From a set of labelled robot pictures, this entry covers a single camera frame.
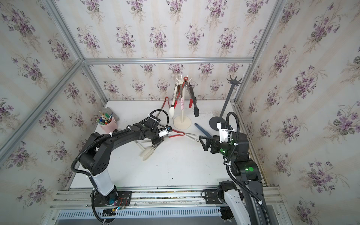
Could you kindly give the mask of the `dark grey utensil rack stand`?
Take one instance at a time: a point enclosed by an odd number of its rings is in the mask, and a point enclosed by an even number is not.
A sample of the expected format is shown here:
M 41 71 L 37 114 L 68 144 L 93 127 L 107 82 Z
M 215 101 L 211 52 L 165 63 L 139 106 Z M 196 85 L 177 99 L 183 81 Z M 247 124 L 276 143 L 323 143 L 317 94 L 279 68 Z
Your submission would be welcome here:
M 226 122 L 226 120 L 223 118 L 226 107 L 227 107 L 227 105 L 228 105 L 228 103 L 230 101 L 231 95 L 232 95 L 235 87 L 240 86 L 242 84 L 242 80 L 243 80 L 242 78 L 237 79 L 237 76 L 235 76 L 235 78 L 232 78 L 232 76 L 230 76 L 230 78 L 227 78 L 227 81 L 231 86 L 230 86 L 229 92 L 227 94 L 227 97 L 225 99 L 225 102 L 224 102 L 223 108 L 221 110 L 221 113 L 220 113 L 219 116 L 214 116 L 209 120 L 209 125 L 213 130 L 219 131 L 219 129 L 217 128 L 217 124 L 219 122 L 221 122 L 221 123 Z

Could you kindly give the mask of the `small white steel tongs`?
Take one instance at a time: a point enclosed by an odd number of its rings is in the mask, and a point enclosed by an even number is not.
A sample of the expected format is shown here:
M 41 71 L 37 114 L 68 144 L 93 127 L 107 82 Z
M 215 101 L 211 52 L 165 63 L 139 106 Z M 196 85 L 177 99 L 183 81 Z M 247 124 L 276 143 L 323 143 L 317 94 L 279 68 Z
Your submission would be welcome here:
M 188 137 L 189 139 L 197 142 L 197 143 L 201 143 L 200 140 L 199 140 L 201 135 L 196 135 L 196 134 L 192 134 L 192 133 L 185 133 L 185 136 Z

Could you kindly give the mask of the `steel tongs white ring large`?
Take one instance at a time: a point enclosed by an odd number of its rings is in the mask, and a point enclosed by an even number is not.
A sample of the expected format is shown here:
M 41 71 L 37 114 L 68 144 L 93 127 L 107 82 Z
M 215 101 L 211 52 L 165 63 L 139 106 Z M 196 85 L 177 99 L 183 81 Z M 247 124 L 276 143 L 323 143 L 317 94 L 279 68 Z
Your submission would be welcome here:
M 172 95 L 172 102 L 169 108 L 169 117 L 173 118 L 174 116 L 174 112 L 175 112 L 175 103 L 177 102 L 177 96 L 178 96 L 178 92 L 179 92 L 179 84 L 176 84 L 174 86 L 174 91 L 173 91 L 173 95 Z

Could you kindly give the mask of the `black silicone tip tongs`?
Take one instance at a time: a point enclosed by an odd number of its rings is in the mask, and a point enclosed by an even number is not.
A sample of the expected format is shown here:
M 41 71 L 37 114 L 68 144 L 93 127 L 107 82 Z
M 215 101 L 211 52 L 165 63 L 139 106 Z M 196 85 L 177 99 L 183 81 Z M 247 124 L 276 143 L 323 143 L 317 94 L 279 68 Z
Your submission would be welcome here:
M 190 85 L 189 82 L 186 82 L 186 85 L 187 85 L 188 92 L 190 94 L 191 102 L 194 106 L 194 116 L 199 117 L 200 112 L 199 112 L 199 108 L 197 107 L 197 99 L 195 97 L 193 87 Z

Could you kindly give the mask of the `pink cat paw tongs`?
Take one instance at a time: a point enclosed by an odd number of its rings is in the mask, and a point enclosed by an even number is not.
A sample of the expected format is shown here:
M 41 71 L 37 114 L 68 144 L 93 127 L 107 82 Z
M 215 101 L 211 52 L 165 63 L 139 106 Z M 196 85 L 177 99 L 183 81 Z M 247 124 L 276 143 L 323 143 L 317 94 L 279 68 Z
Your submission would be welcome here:
M 184 110 L 184 93 L 185 93 L 185 89 L 182 88 L 182 90 L 181 90 L 181 98 L 180 98 L 180 108 L 181 108 L 181 110 Z

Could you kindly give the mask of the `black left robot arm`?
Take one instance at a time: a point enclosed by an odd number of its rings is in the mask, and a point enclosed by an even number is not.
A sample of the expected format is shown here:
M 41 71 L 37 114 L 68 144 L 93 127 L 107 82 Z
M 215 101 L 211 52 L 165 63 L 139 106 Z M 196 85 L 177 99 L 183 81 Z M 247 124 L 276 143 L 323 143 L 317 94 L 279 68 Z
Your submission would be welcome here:
M 129 153 L 120 154 L 118 151 L 129 149 L 130 143 L 147 140 L 151 143 L 150 149 L 142 151 L 142 157 L 146 158 L 171 131 L 169 114 L 163 109 L 156 109 L 145 119 L 123 130 L 115 129 L 105 134 L 92 133 L 70 169 L 73 173 L 85 175 L 102 197 L 113 198 L 117 189 L 108 169 L 109 165 L 115 163 L 112 154 L 127 157 Z

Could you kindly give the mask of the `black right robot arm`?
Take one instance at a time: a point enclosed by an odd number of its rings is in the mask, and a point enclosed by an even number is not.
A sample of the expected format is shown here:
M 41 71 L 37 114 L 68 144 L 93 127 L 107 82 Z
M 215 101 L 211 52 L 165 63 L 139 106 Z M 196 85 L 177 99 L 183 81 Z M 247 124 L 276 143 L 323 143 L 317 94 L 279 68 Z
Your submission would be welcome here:
M 229 112 L 225 122 L 217 125 L 218 136 L 199 137 L 204 151 L 221 154 L 229 180 L 219 182 L 216 190 L 206 190 L 208 204 L 220 202 L 220 217 L 238 225 L 270 225 L 260 169 L 250 158 L 249 141 L 240 131 L 236 113 Z

